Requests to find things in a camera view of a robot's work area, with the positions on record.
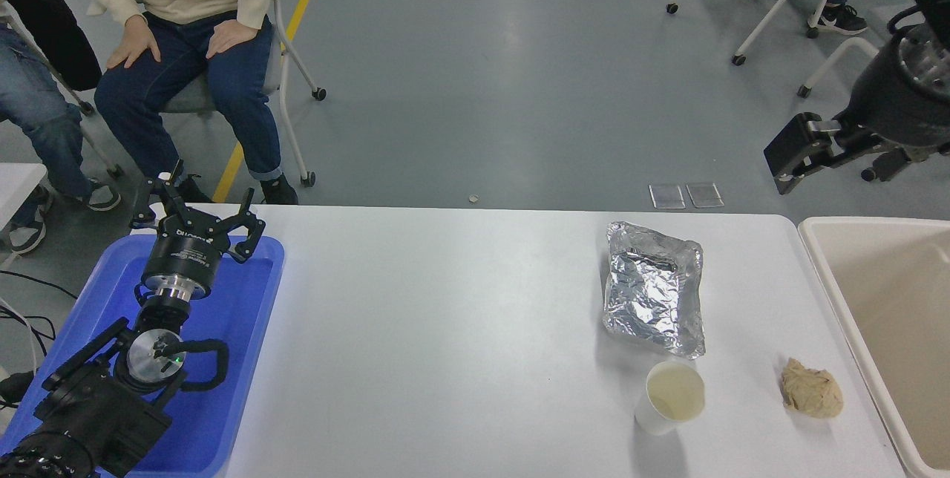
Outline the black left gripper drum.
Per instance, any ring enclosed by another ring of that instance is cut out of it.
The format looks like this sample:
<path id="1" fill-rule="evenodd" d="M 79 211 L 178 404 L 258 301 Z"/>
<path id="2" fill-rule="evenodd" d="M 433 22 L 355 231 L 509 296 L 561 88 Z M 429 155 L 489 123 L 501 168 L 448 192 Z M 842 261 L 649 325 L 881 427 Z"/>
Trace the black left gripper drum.
<path id="1" fill-rule="evenodd" d="M 147 287 L 180 276 L 200 287 L 214 284 L 225 252 L 225 235 L 212 235 L 209 224 L 192 218 L 166 217 L 157 225 L 157 239 L 142 273 Z"/>

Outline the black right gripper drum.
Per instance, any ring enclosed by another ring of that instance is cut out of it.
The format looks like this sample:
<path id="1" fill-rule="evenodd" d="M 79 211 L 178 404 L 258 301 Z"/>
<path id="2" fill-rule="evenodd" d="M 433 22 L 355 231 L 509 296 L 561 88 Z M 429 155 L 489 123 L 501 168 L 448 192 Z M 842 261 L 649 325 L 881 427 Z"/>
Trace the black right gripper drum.
<path id="1" fill-rule="evenodd" d="M 905 26 L 868 63 L 835 119 L 900 145 L 948 142 L 948 65 L 928 26 Z"/>

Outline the person's right hand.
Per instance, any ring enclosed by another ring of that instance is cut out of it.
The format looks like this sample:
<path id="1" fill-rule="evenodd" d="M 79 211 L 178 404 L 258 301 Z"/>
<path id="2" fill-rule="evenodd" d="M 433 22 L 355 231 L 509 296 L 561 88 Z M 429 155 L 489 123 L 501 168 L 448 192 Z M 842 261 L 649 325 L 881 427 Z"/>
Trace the person's right hand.
<path id="1" fill-rule="evenodd" d="M 123 24 L 121 42 L 106 59 L 106 69 L 132 68 L 146 54 L 154 62 L 162 61 L 159 45 L 143 14 L 132 15 Z"/>

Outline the person's left hand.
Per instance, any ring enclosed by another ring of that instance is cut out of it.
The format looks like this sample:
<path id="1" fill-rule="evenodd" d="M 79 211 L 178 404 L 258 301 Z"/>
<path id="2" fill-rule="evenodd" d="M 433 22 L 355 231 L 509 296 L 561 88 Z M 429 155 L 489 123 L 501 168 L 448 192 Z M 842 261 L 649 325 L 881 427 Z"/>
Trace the person's left hand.
<path id="1" fill-rule="evenodd" d="M 227 19 L 213 28 L 205 59 L 214 58 L 237 45 L 250 42 L 257 37 L 258 29 L 241 24 L 237 19 Z"/>

